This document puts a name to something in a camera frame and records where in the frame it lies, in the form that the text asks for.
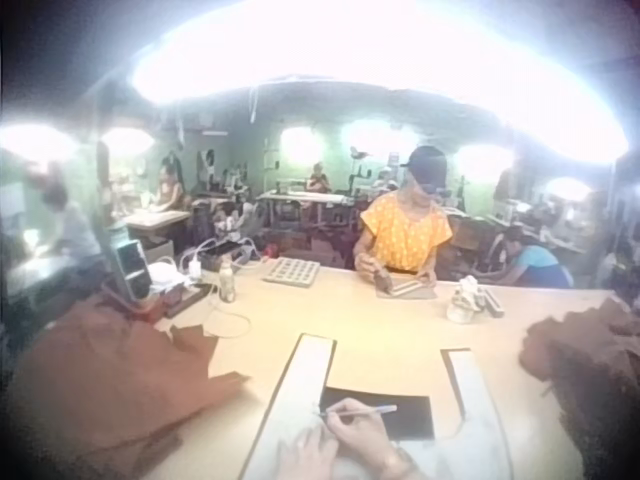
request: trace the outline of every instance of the fluorescent light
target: fluorescent light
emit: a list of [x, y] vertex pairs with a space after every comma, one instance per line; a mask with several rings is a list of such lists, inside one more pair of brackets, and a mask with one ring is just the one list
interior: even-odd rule
[[418, 146], [418, 135], [403, 128], [392, 130], [389, 122], [381, 120], [359, 120], [343, 129], [344, 143], [366, 152], [373, 158], [384, 160], [390, 153], [406, 158]]
[[309, 127], [284, 130], [280, 136], [280, 148], [294, 163], [313, 165], [322, 160], [322, 142]]
[[478, 183], [495, 183], [513, 165], [513, 152], [495, 145], [468, 145], [454, 156], [462, 174]]
[[292, 78], [406, 88], [487, 109], [569, 158], [606, 164], [627, 152], [612, 112], [578, 77], [443, 8], [246, 0], [165, 35], [141, 55], [132, 83], [158, 104]]
[[27, 160], [48, 162], [70, 158], [77, 144], [47, 125], [22, 124], [0, 129], [0, 147]]
[[547, 184], [547, 192], [572, 202], [582, 202], [592, 190], [579, 180], [571, 177], [554, 178]]
[[112, 128], [102, 136], [111, 155], [134, 156], [147, 151], [155, 140], [138, 128]]

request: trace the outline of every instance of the pen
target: pen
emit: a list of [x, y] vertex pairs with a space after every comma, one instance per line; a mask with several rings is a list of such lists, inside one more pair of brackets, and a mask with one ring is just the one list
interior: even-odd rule
[[[349, 412], [333, 412], [333, 413], [335, 413], [339, 417], [352, 417], [354, 415], [370, 415], [372, 413], [378, 413], [382, 415], [384, 413], [395, 412], [396, 410], [398, 410], [397, 405], [380, 405], [379, 407], [363, 408], [361, 410], [351, 410]], [[331, 412], [324, 411], [320, 413], [320, 416], [326, 417], [327, 415], [329, 415], [329, 413]]]

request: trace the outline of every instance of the brown fabric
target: brown fabric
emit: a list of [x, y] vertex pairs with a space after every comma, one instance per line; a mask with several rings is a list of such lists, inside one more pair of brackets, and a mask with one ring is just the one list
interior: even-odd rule
[[124, 478], [148, 468], [141, 458], [157, 463], [154, 451], [177, 445], [175, 427], [246, 380], [208, 378], [217, 338], [202, 327], [171, 333], [173, 342], [113, 310], [76, 306], [18, 362], [7, 397], [21, 439], [67, 465], [84, 459]]
[[550, 380], [584, 478], [640, 478], [640, 319], [607, 300], [533, 325], [520, 363]]
[[640, 390], [640, 320], [622, 304], [607, 299], [600, 308], [568, 313], [564, 321], [552, 318], [527, 331], [520, 353], [525, 370], [540, 380], [552, 375], [550, 349], [561, 348]]

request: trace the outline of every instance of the yellow shirt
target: yellow shirt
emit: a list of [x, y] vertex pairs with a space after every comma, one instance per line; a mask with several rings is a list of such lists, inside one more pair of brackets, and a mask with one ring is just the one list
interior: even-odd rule
[[374, 201], [361, 217], [375, 237], [373, 255], [387, 267], [417, 272], [429, 252], [452, 236], [446, 215], [439, 207], [418, 222], [407, 218], [397, 192]]

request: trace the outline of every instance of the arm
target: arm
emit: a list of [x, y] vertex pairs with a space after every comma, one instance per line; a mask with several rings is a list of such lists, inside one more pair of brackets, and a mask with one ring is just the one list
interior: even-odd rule
[[487, 283], [494, 283], [496, 285], [515, 285], [518, 279], [527, 271], [526, 265], [518, 265], [517, 262], [512, 262], [499, 272], [492, 273], [479, 273], [472, 272], [472, 275], [478, 280], [484, 280]]
[[514, 264], [508, 269], [506, 275], [496, 282], [496, 285], [515, 285], [518, 279], [527, 271], [527, 268], [526, 265]]
[[362, 278], [373, 283], [373, 274], [379, 269], [378, 261], [369, 253], [373, 248], [376, 238], [373, 232], [364, 227], [362, 235], [353, 247], [353, 259], [356, 271]]
[[436, 258], [438, 258], [438, 247], [433, 247], [429, 251], [429, 256], [425, 260], [420, 270], [416, 274], [419, 280], [425, 281], [429, 286], [435, 287], [436, 278]]

